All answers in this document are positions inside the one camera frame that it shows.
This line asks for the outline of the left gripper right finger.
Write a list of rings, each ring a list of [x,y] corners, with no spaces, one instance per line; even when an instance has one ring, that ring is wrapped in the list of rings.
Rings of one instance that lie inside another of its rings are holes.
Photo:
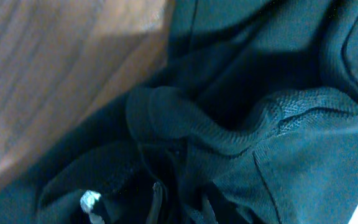
[[[212,205],[206,195],[202,196],[201,204],[205,224],[218,224]]]

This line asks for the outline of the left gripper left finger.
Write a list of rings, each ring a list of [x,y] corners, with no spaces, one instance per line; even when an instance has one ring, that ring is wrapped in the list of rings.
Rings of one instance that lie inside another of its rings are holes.
[[[146,224],[157,224],[163,201],[163,186],[160,182],[153,185],[153,197]]]

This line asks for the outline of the black polo shirt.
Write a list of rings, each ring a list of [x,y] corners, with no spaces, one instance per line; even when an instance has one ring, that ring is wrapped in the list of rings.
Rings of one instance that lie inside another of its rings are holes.
[[[0,192],[0,223],[347,223],[358,1],[178,1],[165,68]]]

